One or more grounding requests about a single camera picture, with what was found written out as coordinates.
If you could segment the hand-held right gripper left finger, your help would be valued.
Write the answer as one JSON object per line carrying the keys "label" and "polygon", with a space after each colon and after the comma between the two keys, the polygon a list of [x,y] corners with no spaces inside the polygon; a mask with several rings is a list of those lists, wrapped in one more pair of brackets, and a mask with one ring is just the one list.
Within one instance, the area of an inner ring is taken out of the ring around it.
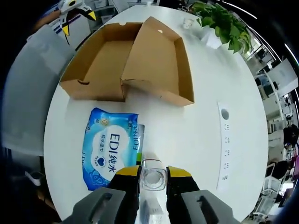
{"label": "hand-held right gripper left finger", "polygon": [[116,172],[107,187],[78,201],[63,224],[133,224],[139,209],[139,180],[142,167]]}

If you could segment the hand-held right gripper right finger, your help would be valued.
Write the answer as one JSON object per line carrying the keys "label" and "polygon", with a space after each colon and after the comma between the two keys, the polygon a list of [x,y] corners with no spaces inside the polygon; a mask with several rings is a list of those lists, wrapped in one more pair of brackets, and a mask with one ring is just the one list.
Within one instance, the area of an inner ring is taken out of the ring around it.
{"label": "hand-held right gripper right finger", "polygon": [[208,190],[200,190],[184,169],[168,166],[166,208],[172,224],[239,224],[232,208]]}

